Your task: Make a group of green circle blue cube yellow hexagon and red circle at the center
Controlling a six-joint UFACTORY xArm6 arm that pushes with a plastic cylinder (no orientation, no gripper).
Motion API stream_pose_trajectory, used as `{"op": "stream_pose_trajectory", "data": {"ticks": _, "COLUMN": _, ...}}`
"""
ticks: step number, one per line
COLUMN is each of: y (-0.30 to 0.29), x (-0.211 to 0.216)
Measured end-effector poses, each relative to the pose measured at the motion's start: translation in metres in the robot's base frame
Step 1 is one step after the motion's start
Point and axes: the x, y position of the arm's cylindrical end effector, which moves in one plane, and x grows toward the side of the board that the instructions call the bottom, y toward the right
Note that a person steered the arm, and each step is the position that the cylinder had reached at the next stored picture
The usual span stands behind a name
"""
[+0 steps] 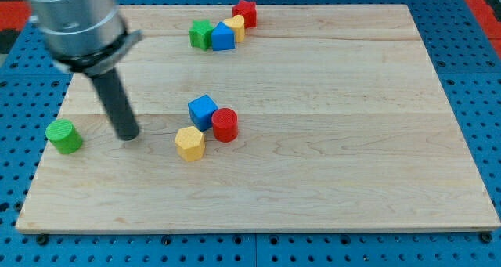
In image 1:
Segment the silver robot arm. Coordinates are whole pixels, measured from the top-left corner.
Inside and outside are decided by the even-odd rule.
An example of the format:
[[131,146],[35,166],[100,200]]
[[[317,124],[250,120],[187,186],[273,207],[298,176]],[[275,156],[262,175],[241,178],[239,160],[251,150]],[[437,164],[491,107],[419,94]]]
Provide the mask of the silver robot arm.
[[28,0],[58,68],[97,77],[142,40],[130,32],[115,0]]

